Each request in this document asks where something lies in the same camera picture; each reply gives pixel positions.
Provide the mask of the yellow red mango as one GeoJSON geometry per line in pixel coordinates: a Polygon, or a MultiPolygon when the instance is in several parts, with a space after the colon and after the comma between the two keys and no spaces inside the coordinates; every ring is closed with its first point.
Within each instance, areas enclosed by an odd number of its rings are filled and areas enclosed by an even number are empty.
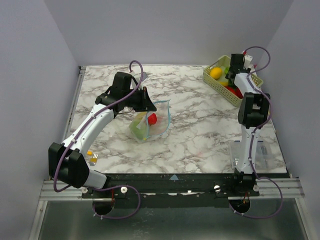
{"type": "Polygon", "coordinates": [[[146,112],[140,112],[140,113],[137,114],[136,117],[137,117],[138,119],[142,119],[143,117],[146,116],[146,114],[147,114],[146,112]]]}

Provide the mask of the red apple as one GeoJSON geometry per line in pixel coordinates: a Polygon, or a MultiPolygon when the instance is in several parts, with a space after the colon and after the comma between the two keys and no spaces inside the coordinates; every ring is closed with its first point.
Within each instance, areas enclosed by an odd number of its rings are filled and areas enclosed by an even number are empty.
{"type": "Polygon", "coordinates": [[[147,117],[147,121],[148,121],[148,124],[150,126],[153,126],[157,123],[158,121],[158,118],[157,118],[157,115],[155,113],[152,113],[150,114],[148,117],[147,117]]]}

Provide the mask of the clear zip top bag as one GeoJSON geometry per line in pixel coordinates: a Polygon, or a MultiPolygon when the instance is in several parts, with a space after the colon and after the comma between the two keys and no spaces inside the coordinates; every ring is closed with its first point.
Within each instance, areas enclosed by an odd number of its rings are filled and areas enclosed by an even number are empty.
{"type": "Polygon", "coordinates": [[[163,135],[171,123],[170,100],[156,101],[153,104],[156,111],[137,113],[128,127],[128,135],[139,143],[163,135]]]}

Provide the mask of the green white cabbage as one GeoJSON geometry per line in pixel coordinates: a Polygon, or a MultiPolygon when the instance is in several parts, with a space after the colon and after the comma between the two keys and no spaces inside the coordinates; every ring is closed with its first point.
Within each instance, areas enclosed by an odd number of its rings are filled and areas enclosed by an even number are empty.
{"type": "Polygon", "coordinates": [[[143,141],[148,133],[148,126],[145,116],[137,116],[129,125],[131,134],[138,140],[143,141]]]}

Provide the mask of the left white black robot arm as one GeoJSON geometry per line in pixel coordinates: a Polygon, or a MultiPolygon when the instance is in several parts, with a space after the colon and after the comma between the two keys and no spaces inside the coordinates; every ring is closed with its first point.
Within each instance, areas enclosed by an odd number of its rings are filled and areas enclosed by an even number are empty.
{"type": "Polygon", "coordinates": [[[146,87],[139,86],[133,72],[117,72],[112,86],[99,95],[89,115],[62,143],[48,149],[49,175],[74,188],[90,187],[101,198],[107,197],[111,185],[107,176],[89,168],[85,154],[100,132],[125,107],[135,112],[155,112],[146,87]]]}

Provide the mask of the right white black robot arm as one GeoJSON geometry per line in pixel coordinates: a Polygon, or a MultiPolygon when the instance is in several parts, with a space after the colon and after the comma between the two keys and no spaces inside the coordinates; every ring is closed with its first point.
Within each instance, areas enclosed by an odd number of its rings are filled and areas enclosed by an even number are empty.
{"type": "Polygon", "coordinates": [[[261,128],[268,119],[270,96],[257,88],[252,80],[251,70],[245,66],[245,55],[242,53],[231,55],[226,79],[242,94],[237,117],[241,125],[239,158],[234,170],[234,180],[230,183],[230,191],[241,196],[254,186],[257,178],[257,144],[261,128]]]}

